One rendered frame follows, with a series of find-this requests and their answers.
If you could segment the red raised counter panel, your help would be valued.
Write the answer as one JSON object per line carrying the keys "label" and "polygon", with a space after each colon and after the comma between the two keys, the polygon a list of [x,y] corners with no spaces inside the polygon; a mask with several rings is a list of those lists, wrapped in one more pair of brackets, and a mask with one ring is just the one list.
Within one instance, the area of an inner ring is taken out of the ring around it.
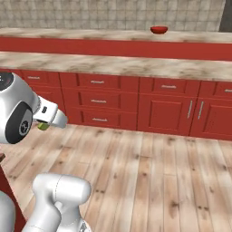
{"label": "red raised counter panel", "polygon": [[0,52],[60,53],[232,62],[232,43],[0,37]]}

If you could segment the wide red drawer front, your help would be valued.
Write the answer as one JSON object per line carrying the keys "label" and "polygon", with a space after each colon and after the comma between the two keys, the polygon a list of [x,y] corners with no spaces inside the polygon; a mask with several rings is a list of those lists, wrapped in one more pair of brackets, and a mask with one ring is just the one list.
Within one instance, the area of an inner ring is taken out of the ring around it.
{"label": "wide red drawer front", "polygon": [[[114,111],[136,112],[138,94],[133,92],[95,91],[90,89],[63,89],[66,106],[96,107]],[[107,103],[95,103],[94,100],[105,100]]]}
{"label": "wide red drawer front", "polygon": [[[137,92],[139,89],[138,77],[61,72],[60,79],[62,87],[66,88],[98,88],[121,90],[126,92]],[[104,81],[104,84],[90,83],[91,80]]]}
{"label": "wide red drawer front", "polygon": [[[68,107],[66,112],[71,124],[124,129],[131,131],[135,131],[137,126],[136,113],[80,109],[74,107]],[[108,121],[93,121],[92,118],[107,119]]]}

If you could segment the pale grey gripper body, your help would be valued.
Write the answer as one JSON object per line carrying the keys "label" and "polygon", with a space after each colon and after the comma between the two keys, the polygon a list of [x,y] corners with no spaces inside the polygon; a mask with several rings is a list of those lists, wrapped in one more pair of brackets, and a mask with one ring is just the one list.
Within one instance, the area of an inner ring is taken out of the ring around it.
{"label": "pale grey gripper body", "polygon": [[51,125],[54,127],[64,129],[66,127],[67,122],[68,122],[67,116],[60,109],[58,109],[54,116],[53,121],[51,122]]}

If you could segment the red cupboard door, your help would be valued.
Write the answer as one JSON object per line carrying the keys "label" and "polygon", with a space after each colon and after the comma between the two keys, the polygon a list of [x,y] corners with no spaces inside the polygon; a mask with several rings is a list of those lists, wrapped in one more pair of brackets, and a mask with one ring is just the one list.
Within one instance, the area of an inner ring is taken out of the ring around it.
{"label": "red cupboard door", "polygon": [[[191,114],[187,118],[190,100]],[[141,94],[139,99],[138,130],[188,135],[197,99],[194,97]]]}
{"label": "red cupboard door", "polygon": [[[198,120],[199,107],[202,101],[204,106]],[[190,136],[232,140],[232,100],[198,98]]]}
{"label": "red cupboard door", "polygon": [[33,86],[33,91],[39,98],[39,107],[34,114],[34,119],[51,125],[58,109],[64,114],[63,96],[60,88]]}

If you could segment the small red drawer front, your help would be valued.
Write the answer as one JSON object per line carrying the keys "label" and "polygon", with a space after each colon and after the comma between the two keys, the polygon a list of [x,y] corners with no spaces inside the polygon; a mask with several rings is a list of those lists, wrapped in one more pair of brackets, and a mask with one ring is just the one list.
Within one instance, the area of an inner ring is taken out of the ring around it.
{"label": "small red drawer front", "polygon": [[[30,85],[59,87],[61,85],[58,72],[22,70],[24,80]],[[27,76],[40,76],[40,80],[31,80]]]}

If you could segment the dark grey tall panel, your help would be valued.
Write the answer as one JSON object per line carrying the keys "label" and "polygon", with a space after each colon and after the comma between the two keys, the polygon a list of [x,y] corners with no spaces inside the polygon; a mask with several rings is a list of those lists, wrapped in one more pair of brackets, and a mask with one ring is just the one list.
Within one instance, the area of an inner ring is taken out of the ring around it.
{"label": "dark grey tall panel", "polygon": [[232,33],[232,0],[226,0],[219,31],[221,33]]}

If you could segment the red bowl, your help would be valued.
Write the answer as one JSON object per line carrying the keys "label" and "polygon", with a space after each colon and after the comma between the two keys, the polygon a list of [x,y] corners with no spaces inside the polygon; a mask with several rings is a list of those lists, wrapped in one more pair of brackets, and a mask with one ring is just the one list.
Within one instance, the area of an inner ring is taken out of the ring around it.
{"label": "red bowl", "polygon": [[152,26],[150,28],[150,31],[153,33],[153,34],[165,34],[167,31],[168,31],[168,27],[167,26]]}

